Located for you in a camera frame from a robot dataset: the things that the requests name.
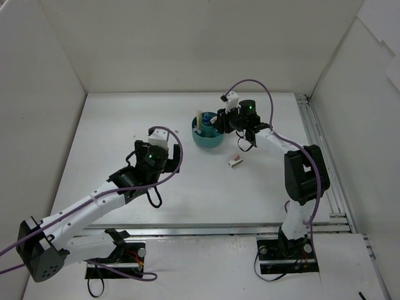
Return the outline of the clear spray bottle blue cap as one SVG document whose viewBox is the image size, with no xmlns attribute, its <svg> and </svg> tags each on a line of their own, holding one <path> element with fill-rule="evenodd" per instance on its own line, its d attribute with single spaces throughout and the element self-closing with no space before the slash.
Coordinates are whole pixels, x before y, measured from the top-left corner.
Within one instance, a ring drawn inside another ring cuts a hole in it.
<svg viewBox="0 0 400 300">
<path fill-rule="evenodd" d="M 210 118 L 210 115 L 209 115 L 208 112 L 205 112 L 205 113 L 202 115 L 202 125 L 203 125 L 203 126 L 207 126 L 207 127 L 212 126 L 212 124 L 211 124 L 211 118 Z"/>
</svg>

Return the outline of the pink white stapler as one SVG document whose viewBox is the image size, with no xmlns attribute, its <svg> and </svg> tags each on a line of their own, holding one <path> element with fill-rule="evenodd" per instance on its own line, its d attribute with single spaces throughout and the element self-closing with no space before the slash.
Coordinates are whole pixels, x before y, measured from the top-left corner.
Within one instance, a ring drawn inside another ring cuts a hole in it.
<svg viewBox="0 0 400 300">
<path fill-rule="evenodd" d="M 241 158 L 241 156 L 239 154 L 235 154 L 228 161 L 228 165 L 229 165 L 230 168 L 235 168 L 235 167 L 239 166 L 242 163 L 243 163 L 243 159 Z"/>
</svg>

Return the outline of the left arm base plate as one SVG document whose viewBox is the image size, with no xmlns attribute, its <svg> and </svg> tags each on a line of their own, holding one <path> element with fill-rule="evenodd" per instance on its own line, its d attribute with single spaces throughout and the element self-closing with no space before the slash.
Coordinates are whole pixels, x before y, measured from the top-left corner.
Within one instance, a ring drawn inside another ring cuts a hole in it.
<svg viewBox="0 0 400 300">
<path fill-rule="evenodd" d="M 140 274 L 144 269 L 144 256 L 146 255 L 146 243 L 144 241 L 128 242 L 126 249 L 118 258 L 96 258 L 96 263 L 101 263 L 109 268 L 114 268 L 122 273 L 142 278 Z M 124 276 L 111 272 L 93 264 L 86 265 L 85 279 L 125 279 Z"/>
</svg>

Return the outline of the yellow highlighter pen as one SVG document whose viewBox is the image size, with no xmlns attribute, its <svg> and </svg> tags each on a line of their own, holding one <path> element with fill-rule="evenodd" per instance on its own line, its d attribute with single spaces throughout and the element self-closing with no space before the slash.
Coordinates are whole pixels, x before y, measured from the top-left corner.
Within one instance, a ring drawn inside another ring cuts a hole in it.
<svg viewBox="0 0 400 300">
<path fill-rule="evenodd" d="M 202 114 L 201 110 L 197 110 L 196 112 L 196 132 L 201 134 L 201 126 L 202 126 Z"/>
</svg>

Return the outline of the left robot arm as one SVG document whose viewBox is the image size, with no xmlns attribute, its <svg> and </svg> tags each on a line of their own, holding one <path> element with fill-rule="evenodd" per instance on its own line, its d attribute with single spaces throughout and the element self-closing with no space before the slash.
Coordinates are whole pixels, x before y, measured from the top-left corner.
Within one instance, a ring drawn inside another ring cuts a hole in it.
<svg viewBox="0 0 400 300">
<path fill-rule="evenodd" d="M 32 279 L 41 283 L 64 266 L 91 259 L 115 263 L 125 254 L 126 232 L 105 229 L 100 234 L 78 234 L 94 221 L 129 204 L 161 184 L 160 176 L 177 174 L 183 160 L 180 142 L 169 151 L 150 142 L 136 141 L 132 155 L 135 165 L 115 173 L 95 191 L 57 214 L 38 221 L 29 217 L 21 222 L 16 251 Z"/>
</svg>

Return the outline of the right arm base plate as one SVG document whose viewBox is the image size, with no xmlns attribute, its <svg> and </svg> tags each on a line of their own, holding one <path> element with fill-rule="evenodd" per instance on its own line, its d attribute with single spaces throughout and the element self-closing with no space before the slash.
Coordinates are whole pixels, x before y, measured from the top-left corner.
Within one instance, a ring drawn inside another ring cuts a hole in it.
<svg viewBox="0 0 400 300">
<path fill-rule="evenodd" d="M 279 277 L 283 274 L 318 273 L 319 265 L 308 237 L 286 252 L 282 252 L 278 239 L 258 239 L 256 270 L 261 275 Z"/>
</svg>

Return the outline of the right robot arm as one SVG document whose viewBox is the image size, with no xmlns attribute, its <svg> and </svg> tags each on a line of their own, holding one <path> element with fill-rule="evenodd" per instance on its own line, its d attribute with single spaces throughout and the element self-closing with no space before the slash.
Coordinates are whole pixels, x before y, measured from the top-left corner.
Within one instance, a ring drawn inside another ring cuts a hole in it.
<svg viewBox="0 0 400 300">
<path fill-rule="evenodd" d="M 219 109 L 212 126 L 221 134 L 233 131 L 252 147 L 269 152 L 284 165 L 284 187 L 290 198 L 285 221 L 278 232 L 276 249 L 290 258 L 308 236 L 319 203 L 330 180 L 321 148 L 315 144 L 301 146 L 282 136 L 272 123 L 262 122 L 254 100 L 229 100 Z"/>
</svg>

